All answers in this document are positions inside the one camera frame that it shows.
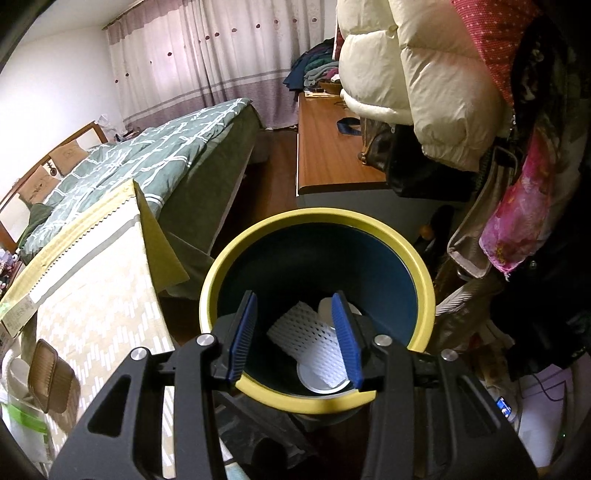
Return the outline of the green checked duvet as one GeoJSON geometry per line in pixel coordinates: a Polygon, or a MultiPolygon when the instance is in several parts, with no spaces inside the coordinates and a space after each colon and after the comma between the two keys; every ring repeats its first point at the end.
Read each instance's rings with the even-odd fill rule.
{"type": "Polygon", "coordinates": [[[30,209],[19,244],[21,258],[31,260],[63,228],[130,179],[159,215],[181,180],[204,163],[207,147],[251,104],[249,98],[226,101],[148,128],[131,140],[92,148],[39,208],[30,209]]]}

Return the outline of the clear jar green tape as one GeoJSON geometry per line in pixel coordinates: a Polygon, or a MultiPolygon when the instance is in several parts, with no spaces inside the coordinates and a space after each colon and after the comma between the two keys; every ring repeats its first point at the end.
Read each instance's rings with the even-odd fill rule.
{"type": "Polygon", "coordinates": [[[34,463],[52,461],[50,431],[45,413],[35,403],[28,388],[29,365],[20,358],[11,359],[1,379],[3,419],[18,446],[34,463]]]}

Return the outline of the left brown pillow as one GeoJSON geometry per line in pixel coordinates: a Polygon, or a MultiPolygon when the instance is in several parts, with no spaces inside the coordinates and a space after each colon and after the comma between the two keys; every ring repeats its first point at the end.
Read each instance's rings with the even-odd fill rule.
{"type": "Polygon", "coordinates": [[[48,170],[39,166],[18,191],[20,199],[27,204],[41,203],[59,184],[48,170]]]}

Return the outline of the brown pillow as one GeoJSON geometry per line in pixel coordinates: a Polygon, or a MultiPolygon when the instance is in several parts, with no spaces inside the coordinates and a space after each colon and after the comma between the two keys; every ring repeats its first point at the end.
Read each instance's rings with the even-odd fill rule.
{"type": "Polygon", "coordinates": [[[18,191],[20,199],[27,204],[41,203],[59,184],[48,170],[39,166],[18,191]]]}
{"type": "Polygon", "coordinates": [[[49,153],[52,163],[61,176],[69,174],[88,155],[89,152],[81,148],[76,140],[56,147],[49,153]]]}

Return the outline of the clothes pile on desk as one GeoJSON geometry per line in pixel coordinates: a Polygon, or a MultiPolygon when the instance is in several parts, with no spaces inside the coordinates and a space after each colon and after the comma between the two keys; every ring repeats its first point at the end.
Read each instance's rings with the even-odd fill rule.
{"type": "Polygon", "coordinates": [[[284,78],[283,85],[290,91],[301,92],[318,83],[325,72],[338,67],[338,62],[332,59],[334,43],[335,39],[329,38],[301,54],[284,78]]]}

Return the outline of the cream puffer jacket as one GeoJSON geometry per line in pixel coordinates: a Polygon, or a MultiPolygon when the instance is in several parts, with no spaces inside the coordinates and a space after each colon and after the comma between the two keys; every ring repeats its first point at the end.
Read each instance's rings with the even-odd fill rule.
{"type": "Polygon", "coordinates": [[[430,159],[466,172],[500,131],[505,102],[449,1],[339,1],[342,100],[414,129],[430,159]]]}

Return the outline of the wooden desk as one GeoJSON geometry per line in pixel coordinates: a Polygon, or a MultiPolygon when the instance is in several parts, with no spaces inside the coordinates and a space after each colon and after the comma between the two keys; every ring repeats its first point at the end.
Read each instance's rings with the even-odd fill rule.
{"type": "Polygon", "coordinates": [[[297,110],[297,206],[356,211],[415,238],[442,204],[401,198],[384,173],[361,163],[362,140],[338,130],[337,122],[351,114],[341,98],[300,95],[297,110]]]}

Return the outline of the paper cup with strawberry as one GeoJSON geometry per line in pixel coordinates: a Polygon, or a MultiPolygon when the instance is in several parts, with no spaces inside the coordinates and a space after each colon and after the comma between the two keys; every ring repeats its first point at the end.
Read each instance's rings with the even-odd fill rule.
{"type": "Polygon", "coordinates": [[[353,319],[362,317],[361,311],[341,297],[327,297],[318,304],[317,330],[322,335],[335,334],[351,326],[353,319]]]}

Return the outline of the wooden bed with headboard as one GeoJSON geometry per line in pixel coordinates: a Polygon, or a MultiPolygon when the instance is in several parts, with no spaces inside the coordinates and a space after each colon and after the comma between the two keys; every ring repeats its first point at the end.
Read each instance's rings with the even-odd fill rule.
{"type": "Polygon", "coordinates": [[[30,262],[50,240],[128,180],[147,205],[192,279],[211,267],[211,249],[235,200],[262,122],[237,98],[90,149],[40,206],[19,242],[30,262]]]}

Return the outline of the red dotted jacket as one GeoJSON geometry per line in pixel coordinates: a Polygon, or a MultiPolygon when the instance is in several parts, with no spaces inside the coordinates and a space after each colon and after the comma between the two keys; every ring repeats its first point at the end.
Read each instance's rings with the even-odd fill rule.
{"type": "Polygon", "coordinates": [[[453,0],[489,73],[509,106],[511,71],[526,27],[539,10],[530,0],[453,0]]]}

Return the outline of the yellow rimmed blue trash bin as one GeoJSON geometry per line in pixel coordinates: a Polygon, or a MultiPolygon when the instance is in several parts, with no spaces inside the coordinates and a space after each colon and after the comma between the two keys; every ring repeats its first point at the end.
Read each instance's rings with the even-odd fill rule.
{"type": "Polygon", "coordinates": [[[411,243],[385,223],[338,208],[304,208],[274,215],[224,247],[208,271],[199,298],[202,332],[257,297],[256,332],[238,390],[267,407],[297,414],[337,414],[375,398],[345,383],[327,395],[297,375],[297,361],[270,338],[290,312],[325,325],[328,301],[341,291],[370,317],[379,334],[417,352],[426,350],[435,324],[435,293],[427,267],[411,243]]]}

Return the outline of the pink floral scarf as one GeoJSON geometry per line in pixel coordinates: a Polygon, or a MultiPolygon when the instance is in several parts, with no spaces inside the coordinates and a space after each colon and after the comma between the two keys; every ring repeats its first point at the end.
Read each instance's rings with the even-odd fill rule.
{"type": "Polygon", "coordinates": [[[561,154],[547,125],[535,125],[521,173],[506,189],[479,239],[489,262],[504,276],[510,276],[549,238],[578,184],[579,164],[561,154]]]}

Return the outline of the right brown pillow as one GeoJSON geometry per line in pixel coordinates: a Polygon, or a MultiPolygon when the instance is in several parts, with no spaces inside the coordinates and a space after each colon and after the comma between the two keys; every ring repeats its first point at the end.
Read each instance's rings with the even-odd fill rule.
{"type": "Polygon", "coordinates": [[[49,153],[52,163],[61,176],[69,174],[88,155],[89,152],[81,148],[76,140],[56,147],[49,153]]]}

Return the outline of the patterned beige green tablecloth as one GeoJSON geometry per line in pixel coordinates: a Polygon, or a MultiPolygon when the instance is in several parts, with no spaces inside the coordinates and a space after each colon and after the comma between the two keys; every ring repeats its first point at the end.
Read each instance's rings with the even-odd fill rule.
{"type": "Polygon", "coordinates": [[[48,418],[56,450],[132,349],[172,350],[157,295],[187,278],[129,180],[63,229],[16,279],[2,302],[29,295],[37,312],[15,337],[1,322],[2,335],[47,341],[77,380],[68,409],[48,418]]]}

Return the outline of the brown plastic tray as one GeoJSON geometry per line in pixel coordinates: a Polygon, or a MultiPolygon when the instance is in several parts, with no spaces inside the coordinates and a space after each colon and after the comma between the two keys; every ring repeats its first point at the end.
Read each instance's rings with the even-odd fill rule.
{"type": "Polygon", "coordinates": [[[73,391],[75,374],[69,364],[45,340],[37,341],[28,375],[28,388],[44,412],[62,414],[73,391]]]}

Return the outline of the pink striped curtain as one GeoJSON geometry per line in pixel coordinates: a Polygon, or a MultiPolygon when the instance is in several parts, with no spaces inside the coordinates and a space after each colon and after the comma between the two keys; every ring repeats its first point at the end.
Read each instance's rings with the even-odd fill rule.
{"type": "Polygon", "coordinates": [[[283,81],[332,37],[334,1],[142,1],[106,28],[125,126],[147,128],[248,97],[263,125],[297,123],[283,81]]]}

